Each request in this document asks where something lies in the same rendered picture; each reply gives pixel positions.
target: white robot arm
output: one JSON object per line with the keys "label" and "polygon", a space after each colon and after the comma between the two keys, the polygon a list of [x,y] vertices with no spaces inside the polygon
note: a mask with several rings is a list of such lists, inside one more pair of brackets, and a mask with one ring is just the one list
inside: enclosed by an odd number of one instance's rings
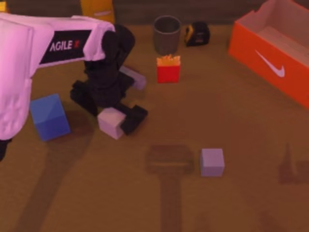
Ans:
{"label": "white robot arm", "polygon": [[29,112],[31,77],[40,67],[105,58],[109,22],[85,16],[31,17],[0,13],[0,140],[13,138]]}

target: blue cube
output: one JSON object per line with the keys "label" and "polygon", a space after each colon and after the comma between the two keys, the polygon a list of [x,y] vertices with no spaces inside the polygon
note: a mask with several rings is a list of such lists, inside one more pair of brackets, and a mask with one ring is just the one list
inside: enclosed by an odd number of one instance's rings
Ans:
{"label": "blue cube", "polygon": [[31,101],[30,112],[35,128],[43,141],[71,132],[58,94]]}

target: cup rim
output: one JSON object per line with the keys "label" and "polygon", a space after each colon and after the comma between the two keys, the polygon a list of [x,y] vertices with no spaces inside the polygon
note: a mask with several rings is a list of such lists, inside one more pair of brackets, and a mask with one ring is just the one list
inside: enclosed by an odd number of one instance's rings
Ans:
{"label": "cup rim", "polygon": [[[158,20],[160,20],[160,19],[162,19],[162,18],[166,18],[166,17],[175,19],[175,20],[179,23],[179,28],[178,28],[177,30],[173,31],[173,32],[161,32],[161,31],[157,30],[157,28],[155,28],[155,23],[156,23]],[[182,28],[182,23],[181,23],[181,21],[180,21],[178,18],[176,18],[176,17],[174,17],[174,16],[171,16],[171,15],[162,15],[162,16],[157,17],[157,18],[154,20],[154,30],[155,30],[156,32],[159,32],[160,34],[164,34],[164,35],[175,34],[175,33],[177,33],[178,31],[180,31],[181,28]]]}

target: yellow box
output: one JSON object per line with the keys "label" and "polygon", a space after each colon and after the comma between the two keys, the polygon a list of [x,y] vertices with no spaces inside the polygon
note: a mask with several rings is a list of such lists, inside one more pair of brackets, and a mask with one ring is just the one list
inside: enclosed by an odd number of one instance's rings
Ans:
{"label": "yellow box", "polygon": [[6,12],[6,2],[0,1],[0,12]]}
{"label": "yellow box", "polygon": [[84,16],[115,23],[112,0],[81,0]]}

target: cube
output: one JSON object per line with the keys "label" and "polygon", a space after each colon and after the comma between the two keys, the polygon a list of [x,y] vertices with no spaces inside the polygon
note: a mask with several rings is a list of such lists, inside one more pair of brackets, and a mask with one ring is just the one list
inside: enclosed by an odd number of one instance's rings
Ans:
{"label": "cube", "polygon": [[138,90],[142,90],[142,89],[145,88],[145,86],[146,86],[146,77],[145,76],[139,74],[136,71],[133,71],[133,70],[127,68],[126,66],[121,66],[119,71],[134,79],[135,82],[134,82],[132,87],[134,87]]}
{"label": "cube", "polygon": [[30,113],[34,126],[43,141],[71,132],[58,94],[31,101]]}
{"label": "cube", "polygon": [[201,176],[222,176],[225,168],[223,150],[219,148],[202,149],[200,166]]}
{"label": "cube", "polygon": [[101,131],[114,139],[119,139],[124,132],[120,128],[126,115],[114,108],[105,108],[98,115],[98,126]]}

